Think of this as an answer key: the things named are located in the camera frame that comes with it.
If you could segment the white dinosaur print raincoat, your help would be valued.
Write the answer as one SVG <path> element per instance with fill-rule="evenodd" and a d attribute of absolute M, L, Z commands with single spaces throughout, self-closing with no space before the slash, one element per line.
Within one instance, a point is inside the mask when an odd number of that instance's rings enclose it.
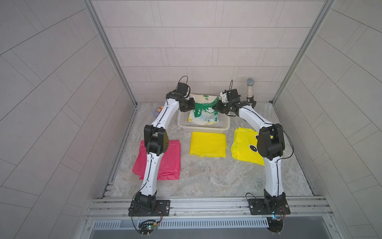
<path fill-rule="evenodd" d="M 195 101 L 195 108 L 190 112 L 188 122 L 198 125 L 210 125 L 219 122 L 218 111 L 213 107 L 220 97 L 210 95 L 190 95 Z"/>

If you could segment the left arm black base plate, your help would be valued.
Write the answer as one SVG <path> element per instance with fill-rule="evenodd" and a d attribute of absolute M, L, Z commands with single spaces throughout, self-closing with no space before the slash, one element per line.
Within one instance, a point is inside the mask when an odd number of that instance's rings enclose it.
<path fill-rule="evenodd" d="M 132 201 L 128 209 L 129 217 L 169 216 L 170 200 L 153 200 L 150 202 Z"/>

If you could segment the plain yellow raincoat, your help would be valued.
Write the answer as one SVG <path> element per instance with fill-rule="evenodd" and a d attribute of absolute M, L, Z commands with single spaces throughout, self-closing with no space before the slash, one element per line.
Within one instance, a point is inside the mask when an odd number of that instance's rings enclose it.
<path fill-rule="evenodd" d="M 190 142 L 190 155 L 203 157 L 226 158 L 226 134 L 192 132 Z"/>

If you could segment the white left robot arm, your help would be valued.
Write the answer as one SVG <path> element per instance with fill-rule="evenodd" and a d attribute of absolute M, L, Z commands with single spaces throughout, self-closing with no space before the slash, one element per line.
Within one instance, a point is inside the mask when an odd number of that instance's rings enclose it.
<path fill-rule="evenodd" d="M 130 206 L 135 215 L 149 215 L 156 210 L 157 177 L 161 160 L 170 144 L 166 128 L 177 111 L 187 112 L 195 108 L 195 101 L 190 98 L 190 92 L 190 89 L 186 89 L 185 92 L 169 92 L 158 117 L 152 124 L 144 127 L 146 168 L 142 186 L 133 196 Z"/>

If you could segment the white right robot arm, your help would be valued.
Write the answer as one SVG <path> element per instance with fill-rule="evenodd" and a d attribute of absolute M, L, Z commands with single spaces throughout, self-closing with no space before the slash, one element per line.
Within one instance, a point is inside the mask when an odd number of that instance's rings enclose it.
<path fill-rule="evenodd" d="M 226 115 L 234 113 L 258 132 L 257 150 L 264 159 L 266 172 L 264 208 L 274 214 L 287 204 L 281 176 L 282 156 L 286 147 L 283 127 L 279 123 L 267 121 L 248 102 L 241 101 L 240 95 L 222 92 L 220 96 L 221 99 L 214 106 L 218 112 Z"/>

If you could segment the pink raincoat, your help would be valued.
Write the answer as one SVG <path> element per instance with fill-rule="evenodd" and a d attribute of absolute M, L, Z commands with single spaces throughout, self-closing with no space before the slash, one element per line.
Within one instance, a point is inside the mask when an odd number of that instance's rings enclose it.
<path fill-rule="evenodd" d="M 140 180 L 144 179 L 146 169 L 146 153 L 144 141 L 142 140 L 139 147 L 139 154 L 132 168 L 132 172 L 140 176 Z M 164 153 L 161 160 L 158 180 L 179 180 L 181 171 L 181 143 L 179 140 L 170 140 L 168 150 Z"/>

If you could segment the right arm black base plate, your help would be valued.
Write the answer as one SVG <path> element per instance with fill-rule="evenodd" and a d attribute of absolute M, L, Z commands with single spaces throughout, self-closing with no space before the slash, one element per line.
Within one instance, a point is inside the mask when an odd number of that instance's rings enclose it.
<path fill-rule="evenodd" d="M 286 200 L 277 202 L 264 199 L 249 199 L 248 205 L 251 215 L 290 215 L 290 208 Z"/>

